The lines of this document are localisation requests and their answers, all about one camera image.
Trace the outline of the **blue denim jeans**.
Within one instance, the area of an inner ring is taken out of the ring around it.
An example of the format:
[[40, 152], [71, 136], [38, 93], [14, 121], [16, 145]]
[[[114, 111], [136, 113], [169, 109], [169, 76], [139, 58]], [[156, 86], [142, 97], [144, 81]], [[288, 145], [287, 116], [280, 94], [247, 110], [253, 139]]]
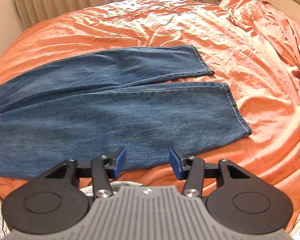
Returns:
[[251, 135], [230, 87], [192, 46], [98, 51], [26, 71], [0, 85], [0, 176], [31, 179], [65, 159], [127, 150], [126, 170]]

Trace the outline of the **orange bed cover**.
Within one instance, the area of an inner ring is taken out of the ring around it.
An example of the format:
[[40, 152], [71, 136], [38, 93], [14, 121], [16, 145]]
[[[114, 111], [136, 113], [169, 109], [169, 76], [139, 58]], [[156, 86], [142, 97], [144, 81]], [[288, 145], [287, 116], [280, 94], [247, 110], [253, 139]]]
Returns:
[[300, 23], [257, 0], [220, 5], [136, 0], [69, 12], [24, 31], [0, 58], [0, 85], [66, 57], [110, 48], [191, 44], [226, 82], [252, 135], [201, 154], [229, 158], [300, 211]]

